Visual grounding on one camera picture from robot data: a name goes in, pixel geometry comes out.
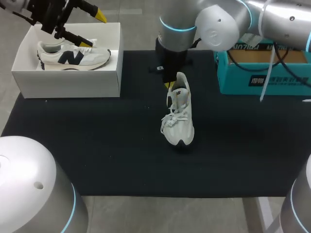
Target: white cable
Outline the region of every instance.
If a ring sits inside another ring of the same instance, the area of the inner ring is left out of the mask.
[[[262,18],[263,18],[263,14],[264,12],[266,11],[266,7],[270,4],[270,2],[272,2],[272,0],[267,0],[265,2],[265,4],[263,5],[262,9],[261,9],[261,13],[259,15],[259,19],[258,19],[258,31],[259,31],[259,35],[261,37],[264,37],[263,34],[262,34]]]
[[[266,94],[266,89],[267,89],[267,86],[268,86],[268,83],[269,83],[269,80],[270,80],[270,75],[271,75],[271,71],[272,71],[272,65],[273,65],[275,56],[276,56],[276,50],[275,50],[275,48],[273,46],[271,57],[270,57],[270,64],[269,64],[268,74],[267,74],[267,77],[266,77],[266,81],[264,82],[264,85],[263,85],[262,93],[261,93],[261,96],[260,96],[260,102],[262,102],[263,97]]]

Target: new balance sneaker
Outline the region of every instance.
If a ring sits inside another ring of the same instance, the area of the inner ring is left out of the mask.
[[[174,146],[187,146],[194,138],[191,114],[191,92],[186,76],[178,72],[169,88],[167,106],[171,113],[162,119],[161,133]]]
[[[56,45],[38,43],[38,58],[43,70],[93,70],[104,65],[110,55],[110,50],[105,48],[78,47],[65,41]]]

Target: teal cardboard box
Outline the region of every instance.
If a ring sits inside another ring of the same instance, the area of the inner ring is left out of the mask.
[[[250,58],[254,60],[254,55],[259,53],[266,54],[265,59],[259,59],[260,62],[239,62],[241,66],[247,69],[261,69],[269,67],[269,51],[240,51],[252,53]],[[220,92],[226,95],[260,95],[266,79],[267,71],[249,72],[238,68],[228,58],[227,52],[214,53],[217,76]],[[303,80],[311,83],[311,54],[302,51],[290,51],[286,58],[287,66]],[[282,66],[277,65],[272,69],[270,80],[267,86],[266,95],[300,95],[311,96],[311,88],[301,84],[292,77]]]

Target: black cable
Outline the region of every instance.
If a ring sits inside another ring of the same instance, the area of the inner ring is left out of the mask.
[[[201,38],[197,39],[197,40],[193,43],[193,45],[190,47],[190,49],[196,48],[197,45],[199,44],[199,42],[200,42],[201,40],[202,40]]]
[[[281,64],[283,65],[283,67],[285,68],[285,70],[290,74],[292,75],[295,79],[297,79],[300,83],[306,85],[307,87],[310,87],[311,88],[311,84],[307,83],[306,81],[304,81],[302,78],[298,77],[297,75],[294,74],[294,72],[292,72],[288,66],[284,63],[283,59],[280,58],[280,53],[278,51],[278,48],[277,48],[277,43],[274,42],[273,43],[274,45],[274,48],[276,50],[276,56],[278,57],[278,59],[280,60]]]
[[[31,25],[35,25],[35,21],[34,20],[32,20],[32,19],[30,19],[30,18],[27,18],[27,17],[25,17],[25,16],[23,16],[23,15],[21,15],[21,14],[19,14],[19,13],[16,13],[16,12],[12,12],[12,14],[13,15],[16,15],[16,16],[18,16],[18,17],[21,17],[21,18],[23,18],[24,20],[26,20],[27,22],[29,22]]]
[[[278,64],[282,63],[282,60],[287,56],[288,52],[289,52],[289,48],[287,48],[286,53],[284,54],[284,56],[281,57],[281,58],[278,58],[278,62],[276,62],[276,63],[274,63],[274,64],[272,65],[272,68],[274,68],[274,67],[276,67]],[[267,67],[267,68],[262,68],[262,69],[247,69],[247,68],[244,68],[244,67],[242,67],[239,63],[237,63],[237,62],[234,60],[234,58],[232,57],[232,55],[231,55],[231,53],[230,53],[229,51],[227,51],[227,53],[228,53],[230,59],[232,60],[232,62],[233,62],[238,68],[240,68],[240,69],[242,69],[242,70],[245,70],[245,71],[248,71],[248,72],[261,72],[261,71],[266,71],[266,70],[269,69],[269,67]]]

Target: black mat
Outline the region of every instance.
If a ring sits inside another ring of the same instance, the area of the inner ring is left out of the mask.
[[[212,53],[191,51],[194,145],[174,150],[154,51],[125,51],[121,98],[25,100],[2,136],[45,145],[82,195],[285,196],[311,153],[311,103],[303,97],[224,96]]]

